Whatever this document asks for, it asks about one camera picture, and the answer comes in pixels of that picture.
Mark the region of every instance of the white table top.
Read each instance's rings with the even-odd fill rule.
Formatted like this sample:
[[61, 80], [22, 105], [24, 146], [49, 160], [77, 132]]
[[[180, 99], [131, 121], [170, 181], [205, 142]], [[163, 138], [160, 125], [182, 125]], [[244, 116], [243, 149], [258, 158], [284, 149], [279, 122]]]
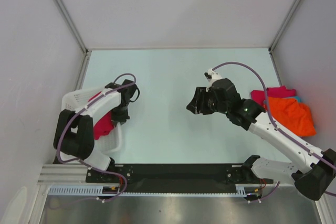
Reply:
[[[205, 87], [208, 68], [238, 61], [254, 68], [269, 87], [279, 86], [267, 49], [152, 49], [93, 51], [83, 88], [104, 86], [125, 72], [137, 77], [139, 99], [129, 105], [122, 126], [124, 145], [117, 163], [241, 163], [250, 155], [287, 161], [259, 137], [230, 123], [225, 115], [193, 115], [186, 110], [195, 88]], [[242, 98], [261, 89], [241, 66], [218, 69]]]

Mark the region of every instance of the metal floor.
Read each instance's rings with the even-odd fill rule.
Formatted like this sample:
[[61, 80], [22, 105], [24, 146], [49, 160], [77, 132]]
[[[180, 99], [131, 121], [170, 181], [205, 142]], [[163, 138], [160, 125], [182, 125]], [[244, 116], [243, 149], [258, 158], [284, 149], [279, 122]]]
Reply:
[[[49, 196], [57, 207], [78, 197]], [[40, 224], [319, 224], [316, 205], [295, 188], [280, 187], [261, 204], [234, 197], [124, 196], [102, 204], [86, 200], [59, 210], [45, 207]]]

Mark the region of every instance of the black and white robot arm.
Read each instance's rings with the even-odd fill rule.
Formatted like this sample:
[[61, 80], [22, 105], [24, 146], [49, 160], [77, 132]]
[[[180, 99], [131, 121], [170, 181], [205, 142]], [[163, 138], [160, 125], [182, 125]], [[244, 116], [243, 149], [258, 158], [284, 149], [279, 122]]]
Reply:
[[[212, 69], [209, 69], [205, 76], [209, 81], [208, 87], [196, 88], [194, 98], [187, 109], [194, 114], [225, 114], [233, 124], [260, 136], [287, 156], [291, 163], [271, 161], [253, 155], [243, 166], [251, 169], [259, 178], [270, 178], [294, 185], [306, 197], [319, 200], [334, 179], [335, 172], [315, 156], [335, 164], [336, 152], [332, 149], [322, 151], [278, 122], [275, 128], [264, 108], [251, 99], [241, 99], [230, 80], [222, 78]], [[279, 129], [306, 146], [310, 152], [306, 152], [284, 136]]]
[[[124, 80], [122, 86], [130, 83], [132, 81]], [[110, 83], [98, 95], [103, 95], [102, 99], [96, 102], [93, 99], [86, 105], [76, 108], [75, 111], [63, 110], [57, 123], [54, 148], [57, 149], [61, 135], [69, 120], [84, 108], [85, 110], [76, 117], [64, 135], [60, 151], [72, 158], [84, 161], [91, 167], [113, 171], [114, 160], [94, 147], [93, 127], [107, 113], [112, 113], [112, 123], [115, 127], [129, 119], [128, 105], [136, 90], [139, 92], [139, 89], [136, 84], [133, 84], [117, 92], [111, 92], [118, 87], [120, 87], [119, 84]]]

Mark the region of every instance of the laundry basket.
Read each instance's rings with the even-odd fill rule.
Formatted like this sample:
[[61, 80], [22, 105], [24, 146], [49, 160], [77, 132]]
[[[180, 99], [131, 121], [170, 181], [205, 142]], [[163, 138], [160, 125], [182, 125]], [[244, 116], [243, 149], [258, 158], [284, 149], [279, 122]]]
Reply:
[[[62, 99], [62, 110], [67, 109], [74, 111], [77, 108], [83, 107], [95, 94], [103, 89], [104, 87], [98, 87], [80, 89], [67, 93]], [[116, 125], [109, 135], [101, 136], [98, 140], [95, 140], [95, 148], [106, 155], [119, 151], [121, 146], [122, 132], [120, 123]], [[61, 157], [64, 160], [73, 158], [71, 155], [65, 153], [61, 153]]]

